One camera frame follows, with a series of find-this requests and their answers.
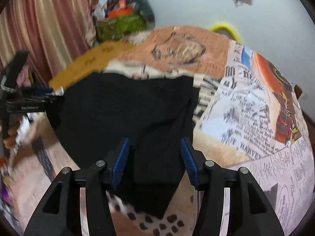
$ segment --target curtain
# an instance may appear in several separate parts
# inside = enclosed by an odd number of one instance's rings
[[[86,52],[95,38],[94,0],[10,0],[0,14],[0,64],[16,50],[29,51],[27,64],[42,85]]]

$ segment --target red and beige striped curtain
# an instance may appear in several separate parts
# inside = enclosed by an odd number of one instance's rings
[[[10,0],[0,14],[0,66],[27,49],[37,79],[48,81],[89,49],[93,0]]]

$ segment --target newspaper print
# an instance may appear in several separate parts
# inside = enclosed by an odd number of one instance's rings
[[[247,167],[274,208],[285,235],[307,212],[314,188],[314,157],[292,85],[259,54],[231,42],[225,76],[198,130],[248,162]],[[229,202],[220,235],[226,235]]]

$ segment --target folded black fabric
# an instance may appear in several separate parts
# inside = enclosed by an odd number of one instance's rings
[[[155,204],[149,196],[143,198],[145,191],[115,193],[136,208],[161,217],[185,171],[180,139],[187,136],[192,141],[198,92],[193,78],[186,76],[133,80],[93,73],[65,92],[56,135],[82,169],[104,159],[121,138],[130,138],[133,151],[123,182],[164,184],[169,190],[164,196],[159,190],[151,194]]]

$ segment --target pile of clothes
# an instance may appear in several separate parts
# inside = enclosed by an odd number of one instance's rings
[[[92,13],[98,42],[153,29],[155,19],[147,0],[98,0]]]

